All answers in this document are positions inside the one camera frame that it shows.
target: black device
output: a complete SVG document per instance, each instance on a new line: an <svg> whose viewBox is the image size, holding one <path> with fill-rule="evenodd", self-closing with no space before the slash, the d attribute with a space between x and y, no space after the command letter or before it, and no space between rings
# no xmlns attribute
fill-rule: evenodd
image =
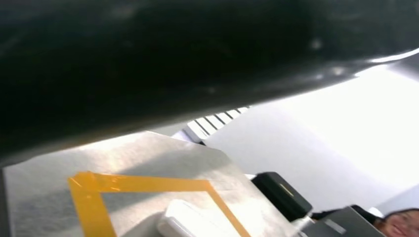
<svg viewBox="0 0 419 237"><path fill-rule="evenodd" d="M330 214L302 232L308 237L384 237L351 207Z"/></svg>
<svg viewBox="0 0 419 237"><path fill-rule="evenodd" d="M306 216L313 206L276 172L265 172L253 184L289 221Z"/></svg>

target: dark hair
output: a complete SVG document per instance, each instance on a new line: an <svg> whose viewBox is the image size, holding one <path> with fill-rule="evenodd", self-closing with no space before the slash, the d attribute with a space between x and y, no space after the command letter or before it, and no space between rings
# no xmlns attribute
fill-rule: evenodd
<svg viewBox="0 0 419 237"><path fill-rule="evenodd" d="M419 211L419 208L408 208L408 209L393 211L393 212L388 213L386 216L384 216L384 218L382 218L382 220L386 221L392 215L397 215L397 214L401 214L401 213L405 213L405 212L409 212L409 211Z"/></svg>

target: white device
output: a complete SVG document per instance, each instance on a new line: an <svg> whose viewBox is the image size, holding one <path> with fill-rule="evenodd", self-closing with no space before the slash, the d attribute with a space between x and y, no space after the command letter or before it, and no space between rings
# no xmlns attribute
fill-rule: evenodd
<svg viewBox="0 0 419 237"><path fill-rule="evenodd" d="M164 237L231 237L194 205L175 199L157 224Z"/></svg>

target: white wall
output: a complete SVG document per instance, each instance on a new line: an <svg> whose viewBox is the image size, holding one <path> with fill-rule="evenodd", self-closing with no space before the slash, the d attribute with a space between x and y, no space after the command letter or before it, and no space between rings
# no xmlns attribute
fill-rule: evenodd
<svg viewBox="0 0 419 237"><path fill-rule="evenodd" d="M364 73L254 106L212 135L246 173L276 171L315 210L369 208L419 183L419 83Z"/></svg>
<svg viewBox="0 0 419 237"><path fill-rule="evenodd" d="M419 208L419 185L381 203L377 206L377 209L383 214L388 214L396 210L413 207Z"/></svg>
<svg viewBox="0 0 419 237"><path fill-rule="evenodd" d="M166 135L166 136L172 136L175 133L177 133L178 131L186 128L187 124L188 124L188 122L180 122L180 123L175 123L175 124L171 124L171 125L167 125L167 126L163 126L163 127L157 127L157 128L149 129L149 131L159 133L159 134L163 134L163 135Z"/></svg>

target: woman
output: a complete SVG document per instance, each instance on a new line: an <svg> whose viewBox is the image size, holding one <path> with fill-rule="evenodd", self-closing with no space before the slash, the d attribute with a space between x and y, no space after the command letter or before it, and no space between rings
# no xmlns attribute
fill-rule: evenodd
<svg viewBox="0 0 419 237"><path fill-rule="evenodd" d="M392 212L384 218L377 217L359 206L351 206L368 222L387 237L419 237L419 209L411 208ZM338 210L313 213L312 219L320 220Z"/></svg>

